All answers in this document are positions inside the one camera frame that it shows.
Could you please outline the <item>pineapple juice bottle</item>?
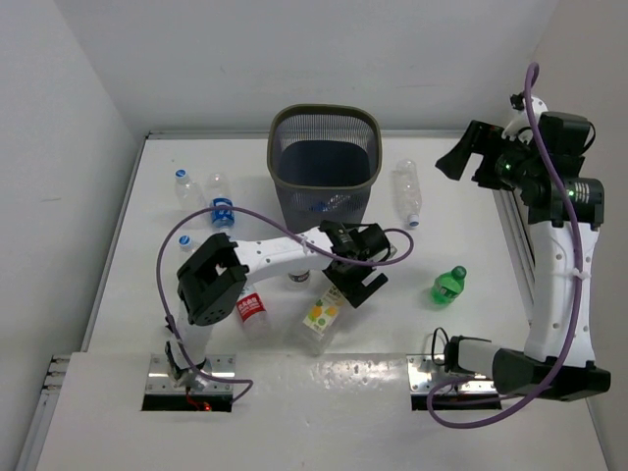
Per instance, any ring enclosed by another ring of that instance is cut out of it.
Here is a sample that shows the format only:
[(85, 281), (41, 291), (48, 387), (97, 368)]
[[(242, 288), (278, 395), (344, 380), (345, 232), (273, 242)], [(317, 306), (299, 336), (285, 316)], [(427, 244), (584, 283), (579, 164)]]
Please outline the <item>pineapple juice bottle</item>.
[(330, 285), (309, 307), (297, 317), (293, 325), (297, 343), (309, 354), (322, 354), (331, 343), (340, 325), (340, 319), (350, 304), (340, 290)]

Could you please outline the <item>green soda bottle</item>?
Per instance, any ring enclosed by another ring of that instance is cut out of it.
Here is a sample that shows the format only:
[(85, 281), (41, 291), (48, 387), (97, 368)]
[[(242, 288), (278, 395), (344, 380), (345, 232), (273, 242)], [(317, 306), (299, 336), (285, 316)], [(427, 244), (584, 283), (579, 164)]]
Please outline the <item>green soda bottle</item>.
[(437, 305), (453, 303), (464, 291), (466, 277), (467, 270), (461, 265), (437, 276), (430, 290), (432, 301)]

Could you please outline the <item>blue label water bottle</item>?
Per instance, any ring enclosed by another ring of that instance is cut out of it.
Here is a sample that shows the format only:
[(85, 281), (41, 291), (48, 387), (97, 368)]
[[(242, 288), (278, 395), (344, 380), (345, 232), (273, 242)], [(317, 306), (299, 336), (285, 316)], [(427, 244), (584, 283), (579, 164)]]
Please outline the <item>blue label water bottle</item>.
[(306, 210), (313, 213), (343, 213), (350, 205), (351, 197), (346, 194), (313, 195)]

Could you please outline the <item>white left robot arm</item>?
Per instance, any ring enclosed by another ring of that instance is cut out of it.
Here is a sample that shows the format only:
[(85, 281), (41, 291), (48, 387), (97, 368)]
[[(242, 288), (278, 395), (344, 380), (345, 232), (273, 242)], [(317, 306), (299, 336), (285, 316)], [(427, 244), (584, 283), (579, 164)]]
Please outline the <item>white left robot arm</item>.
[(248, 286), (288, 273), (320, 271), (357, 308), (388, 281), (380, 274), (364, 283), (391, 253), (377, 224), (325, 221), (295, 236), (254, 241), (211, 235), (177, 271), (185, 316), (173, 323), (173, 338), (166, 343), (171, 377), (178, 385), (187, 384), (204, 368), (211, 328), (233, 312)]

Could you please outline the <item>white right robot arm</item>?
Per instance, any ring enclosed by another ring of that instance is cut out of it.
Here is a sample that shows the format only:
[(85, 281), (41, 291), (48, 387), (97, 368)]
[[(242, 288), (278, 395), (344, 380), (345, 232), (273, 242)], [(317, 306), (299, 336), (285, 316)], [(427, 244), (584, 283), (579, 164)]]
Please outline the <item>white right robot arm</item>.
[(528, 209), (535, 251), (533, 314), (522, 350), (455, 336), (441, 366), (450, 375), (479, 373), (502, 394), (572, 401), (605, 393), (611, 374), (597, 366), (589, 333), (591, 264), (603, 222), (604, 189), (580, 175), (596, 137), (586, 118), (542, 112), (502, 128), (473, 120), (436, 163), (459, 180), (471, 155), (482, 161), (480, 187), (518, 190)]

